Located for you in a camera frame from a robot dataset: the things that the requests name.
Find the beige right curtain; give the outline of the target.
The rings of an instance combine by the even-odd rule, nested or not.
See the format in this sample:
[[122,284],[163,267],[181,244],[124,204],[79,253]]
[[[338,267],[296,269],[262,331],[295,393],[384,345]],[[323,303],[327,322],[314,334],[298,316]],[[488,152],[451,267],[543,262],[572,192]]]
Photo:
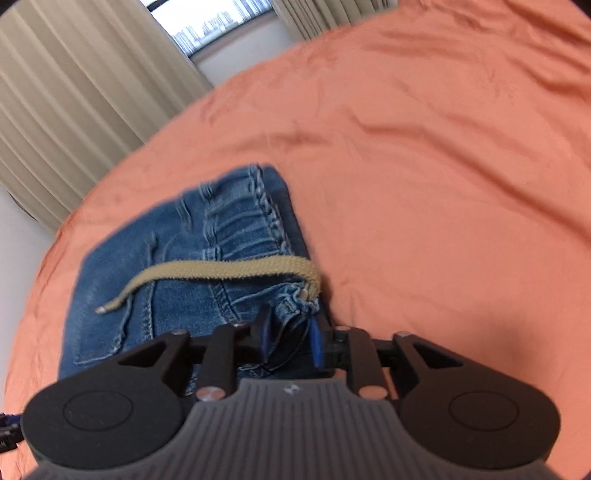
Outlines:
[[315,39],[342,26],[355,25],[394,10],[397,0],[273,0],[277,18],[298,41]]

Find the orange bed sheet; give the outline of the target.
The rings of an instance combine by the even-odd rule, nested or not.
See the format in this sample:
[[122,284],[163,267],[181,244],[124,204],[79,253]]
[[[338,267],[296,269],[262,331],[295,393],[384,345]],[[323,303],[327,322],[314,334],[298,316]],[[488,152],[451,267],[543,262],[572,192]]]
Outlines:
[[404,1],[240,72],[112,170],[66,220],[3,389],[54,382],[84,256],[153,205],[270,164],[335,320],[407,331],[535,385],[549,459],[590,470],[590,20],[570,1]]

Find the blue denim jeans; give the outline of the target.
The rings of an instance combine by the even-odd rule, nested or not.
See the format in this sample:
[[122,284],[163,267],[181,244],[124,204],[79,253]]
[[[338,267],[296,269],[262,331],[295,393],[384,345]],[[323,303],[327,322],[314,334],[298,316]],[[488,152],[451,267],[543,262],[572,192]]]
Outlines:
[[68,378],[158,336],[208,336],[260,321],[263,354],[240,378],[315,378],[320,283],[287,184],[235,169],[131,221],[84,259],[58,375]]

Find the khaki drawstring belt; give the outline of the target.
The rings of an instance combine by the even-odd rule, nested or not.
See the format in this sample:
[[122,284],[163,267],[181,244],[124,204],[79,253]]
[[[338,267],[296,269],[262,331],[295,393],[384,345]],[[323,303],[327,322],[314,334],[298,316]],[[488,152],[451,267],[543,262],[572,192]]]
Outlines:
[[304,281],[304,298],[315,301],[322,279],[314,263],[294,255],[273,255],[238,261],[177,260],[150,266],[134,277],[111,300],[98,306],[98,315],[117,310],[137,289],[158,280],[242,280],[268,276],[296,276]]

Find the dark framed window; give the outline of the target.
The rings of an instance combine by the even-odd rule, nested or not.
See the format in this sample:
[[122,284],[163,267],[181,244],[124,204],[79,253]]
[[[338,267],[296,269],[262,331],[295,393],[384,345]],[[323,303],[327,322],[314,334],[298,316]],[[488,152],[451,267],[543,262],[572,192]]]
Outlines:
[[235,28],[273,11],[269,0],[141,0],[140,3],[187,57]]

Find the beige curtain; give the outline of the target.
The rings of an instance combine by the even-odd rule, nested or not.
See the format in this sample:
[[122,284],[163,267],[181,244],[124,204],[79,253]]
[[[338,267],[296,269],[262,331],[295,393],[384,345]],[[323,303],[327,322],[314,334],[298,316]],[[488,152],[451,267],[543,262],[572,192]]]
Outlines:
[[342,26],[355,25],[394,10],[397,0],[273,0],[277,18],[298,41],[315,39]]
[[18,1],[1,18],[1,183],[55,231],[209,89],[137,1]]

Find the beige left curtain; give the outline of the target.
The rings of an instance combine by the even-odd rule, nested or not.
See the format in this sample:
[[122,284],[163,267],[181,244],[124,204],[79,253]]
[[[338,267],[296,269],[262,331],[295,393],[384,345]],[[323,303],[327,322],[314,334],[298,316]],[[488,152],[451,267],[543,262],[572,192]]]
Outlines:
[[18,1],[1,18],[1,183],[55,231],[209,89],[137,1]]

